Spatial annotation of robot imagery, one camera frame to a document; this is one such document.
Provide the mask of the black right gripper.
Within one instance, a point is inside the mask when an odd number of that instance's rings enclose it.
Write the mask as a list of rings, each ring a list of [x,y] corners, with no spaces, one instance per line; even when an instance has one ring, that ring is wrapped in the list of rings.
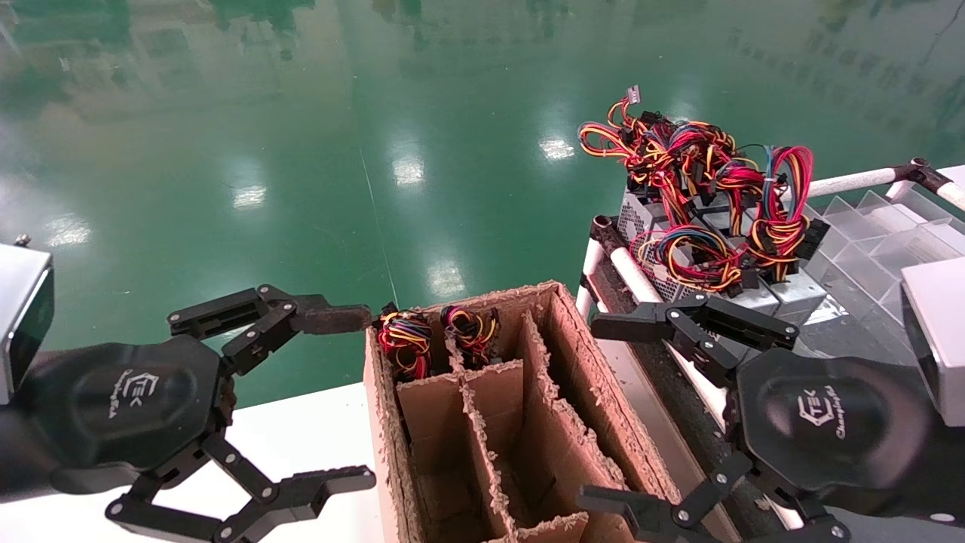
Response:
[[[717,542],[699,526],[752,474],[773,502],[795,508],[803,525],[751,542],[849,542],[851,531],[818,502],[892,515],[939,427],[916,369],[792,353],[798,327],[717,296],[696,293],[642,302],[630,313],[597,314],[590,333],[621,342],[666,341],[711,384],[735,386],[737,442],[745,455],[727,457],[678,505],[601,486],[577,492],[579,508],[621,516],[636,541]],[[739,365],[721,337],[766,352]]]

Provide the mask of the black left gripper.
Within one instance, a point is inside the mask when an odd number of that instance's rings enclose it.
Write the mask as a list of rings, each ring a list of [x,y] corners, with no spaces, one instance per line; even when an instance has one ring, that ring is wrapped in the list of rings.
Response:
[[[375,488],[375,474],[348,466],[274,482],[213,435],[224,434],[237,405],[231,376],[247,375],[297,334],[337,336],[371,322],[366,305],[263,284],[176,310],[167,318],[176,337],[166,342],[38,354],[17,391],[17,491],[107,492],[134,482],[106,518],[172,542],[259,542],[286,523],[317,519],[334,495]],[[199,341],[232,330],[240,333],[221,357]],[[220,520],[154,503],[208,461],[248,495],[238,512]]]

